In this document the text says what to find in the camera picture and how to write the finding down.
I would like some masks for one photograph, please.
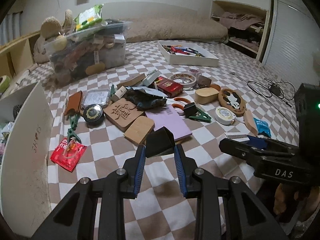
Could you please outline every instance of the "checkered bed sheet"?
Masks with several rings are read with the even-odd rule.
[[[157,69],[169,77],[172,73],[197,69],[202,75],[212,79],[222,88],[237,90],[246,100],[247,108],[253,116],[269,124],[272,138],[297,145],[298,134],[291,125],[265,100],[251,91],[246,83],[229,74],[237,72],[245,80],[254,80],[266,84],[263,78],[278,80],[270,71],[260,67],[259,62],[226,46],[225,44],[197,44],[219,58],[219,67],[201,67],[169,65],[157,48],[157,41],[128,43],[124,66],[112,68],[103,73],[58,88],[54,82],[53,70],[49,63],[35,69],[19,87],[38,80],[42,81],[47,100],[54,117],[50,139],[49,156],[58,143],[67,135],[70,123],[63,116],[66,101],[77,91],[84,94],[90,89],[109,88],[111,84],[128,78],[136,73],[146,73]],[[194,90],[184,91],[184,96],[193,101]],[[285,95],[292,91],[284,88]],[[291,119],[297,123],[294,108],[287,107],[279,99],[271,100]],[[210,116],[219,105],[218,102],[203,106]],[[197,165],[213,175],[229,179],[239,176],[247,186],[257,192],[262,180],[253,176],[253,169],[243,161],[222,153],[219,141],[224,132],[243,132],[249,134],[246,126],[236,121],[234,125],[224,126],[212,118],[211,123],[196,122],[184,119],[192,130],[192,136],[182,143],[186,156],[194,158]],[[107,176],[110,172],[122,167],[127,158],[133,157],[137,149],[124,138],[116,126],[105,119],[102,125],[94,129],[86,126],[84,119],[79,119],[76,129],[82,143],[88,148],[80,159],[75,170],[70,173],[57,164],[48,162],[49,194],[52,209],[82,177],[92,180]],[[221,226],[225,230],[223,204],[220,199]],[[100,201],[98,203],[95,238],[98,234]],[[146,160],[140,193],[135,200],[124,200],[124,221],[126,239],[131,240],[181,240],[193,239],[196,217],[196,200],[184,199],[179,189],[173,155],[153,157]]]

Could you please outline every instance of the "black gripper frame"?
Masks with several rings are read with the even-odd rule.
[[[145,147],[140,145],[135,157],[125,161],[125,172],[116,170],[94,181],[89,178],[79,180],[31,240],[93,239],[98,198],[101,198],[98,240],[125,239],[123,199],[137,197],[140,188],[135,188],[135,175],[139,166],[144,167],[145,158]]]
[[[219,148],[245,160],[258,178],[298,187],[320,186],[317,166],[307,160],[297,146],[269,138],[248,137],[249,141],[245,142],[225,138],[220,141]]]
[[[199,169],[176,146],[186,176],[186,198],[197,198],[195,240],[221,239],[218,197],[223,198],[227,240],[288,240],[282,228],[239,177],[229,180]]]

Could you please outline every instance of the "metal rod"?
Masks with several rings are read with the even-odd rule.
[[[299,134],[299,131],[297,129],[297,127],[294,125],[294,123],[289,119],[289,117],[287,117],[279,108],[278,106],[276,106],[269,98],[267,98],[264,94],[260,93],[259,91],[256,90],[256,88],[254,88],[253,86],[249,85],[247,81],[245,81],[243,78],[239,77],[236,75],[235,72],[230,72],[231,75],[234,75],[235,77],[237,77],[238,79],[240,79],[241,81],[245,82],[247,84],[247,86],[253,90],[254,92],[256,92],[258,95],[262,96],[269,104],[271,104],[276,110],[278,110],[278,112],[280,114],[282,114],[282,116],[292,125],[292,127],[297,131],[297,133]]]

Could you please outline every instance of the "green clamp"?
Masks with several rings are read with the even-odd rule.
[[[201,111],[199,108],[197,108],[197,110],[198,112],[196,114],[191,115],[188,118],[194,121],[211,122],[211,117],[209,115]]]
[[[81,139],[76,135],[76,133],[73,131],[72,128],[68,129],[68,143],[71,141],[72,138],[75,138],[76,141],[78,141],[79,143],[81,143]]]
[[[80,114],[75,114],[69,117],[70,125],[73,131],[77,129],[79,118],[80,118]]]
[[[115,92],[116,92],[115,85],[112,85],[110,89],[110,97],[112,97],[115,94]]]

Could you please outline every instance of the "black round tin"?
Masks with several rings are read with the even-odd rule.
[[[102,107],[98,104],[87,106],[83,111],[83,118],[89,125],[100,125],[104,119]]]

